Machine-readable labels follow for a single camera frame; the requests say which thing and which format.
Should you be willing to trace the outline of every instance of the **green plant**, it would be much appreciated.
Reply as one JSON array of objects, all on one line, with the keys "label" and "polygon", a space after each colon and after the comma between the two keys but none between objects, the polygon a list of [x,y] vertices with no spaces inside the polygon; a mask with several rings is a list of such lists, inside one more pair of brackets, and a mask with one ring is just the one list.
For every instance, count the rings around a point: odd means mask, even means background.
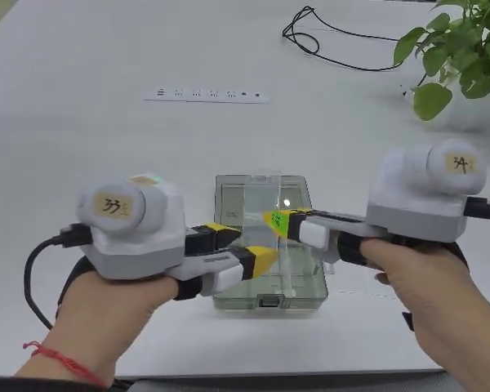
[{"label": "green plant", "polygon": [[415,50],[423,54],[425,75],[438,75],[414,90],[414,111],[422,120],[437,116],[452,100],[448,85],[458,81],[463,95],[471,100],[490,94],[490,0],[441,0],[440,6],[459,6],[462,16],[450,20],[436,16],[426,28],[416,27],[402,36],[394,49],[394,65]]}]

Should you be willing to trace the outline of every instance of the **handwritten number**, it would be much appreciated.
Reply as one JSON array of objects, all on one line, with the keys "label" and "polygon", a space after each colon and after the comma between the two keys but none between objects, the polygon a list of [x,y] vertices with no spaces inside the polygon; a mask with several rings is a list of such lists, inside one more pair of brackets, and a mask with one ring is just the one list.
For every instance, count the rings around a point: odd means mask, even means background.
[{"label": "handwritten number", "polygon": [[106,198],[105,199],[105,204],[104,204],[104,209],[102,210],[103,212],[108,212],[110,215],[113,215],[117,210],[122,208],[120,205],[120,201],[111,198]]},{"label": "handwritten number", "polygon": [[454,157],[454,169],[461,169],[463,174],[466,174],[466,168],[468,167],[470,170],[472,167],[472,161],[467,161],[465,157]]}]

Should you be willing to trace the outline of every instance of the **transparent plastic box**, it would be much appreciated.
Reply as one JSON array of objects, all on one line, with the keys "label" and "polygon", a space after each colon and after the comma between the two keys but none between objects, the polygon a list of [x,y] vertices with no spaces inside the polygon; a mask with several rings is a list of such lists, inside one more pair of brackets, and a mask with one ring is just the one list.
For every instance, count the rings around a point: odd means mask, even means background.
[{"label": "transparent plastic box", "polygon": [[278,239],[263,212],[311,207],[305,178],[275,171],[216,177],[215,222],[242,230],[236,243],[278,249],[279,259],[259,278],[213,297],[220,310],[316,310],[328,297],[323,263],[306,245]]}]

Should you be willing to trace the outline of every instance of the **red string bracelet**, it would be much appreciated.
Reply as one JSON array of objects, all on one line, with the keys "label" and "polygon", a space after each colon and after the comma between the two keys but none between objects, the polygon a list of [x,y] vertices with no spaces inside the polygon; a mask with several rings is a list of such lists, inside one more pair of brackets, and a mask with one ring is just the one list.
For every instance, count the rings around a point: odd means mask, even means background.
[{"label": "red string bracelet", "polygon": [[33,357],[36,354],[41,354],[41,355],[45,355],[46,357],[56,359],[57,361],[62,363],[66,368],[68,368],[75,376],[78,376],[83,380],[87,380],[92,384],[96,384],[104,388],[107,388],[107,385],[98,376],[95,376],[93,372],[89,371],[87,368],[80,365],[79,363],[74,362],[71,358],[65,357],[64,355],[60,354],[56,350],[47,349],[37,341],[24,343],[24,350],[31,346],[36,347],[36,350],[33,351],[31,357]]}]

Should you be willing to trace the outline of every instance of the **green tape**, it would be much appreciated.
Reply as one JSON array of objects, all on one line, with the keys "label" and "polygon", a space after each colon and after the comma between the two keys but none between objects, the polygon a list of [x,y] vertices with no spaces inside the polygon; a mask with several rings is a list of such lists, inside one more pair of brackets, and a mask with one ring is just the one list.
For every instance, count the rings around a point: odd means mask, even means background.
[{"label": "green tape", "polygon": [[270,219],[270,226],[278,232],[278,234],[288,236],[288,220],[289,215],[283,214],[280,211],[274,211]]}]

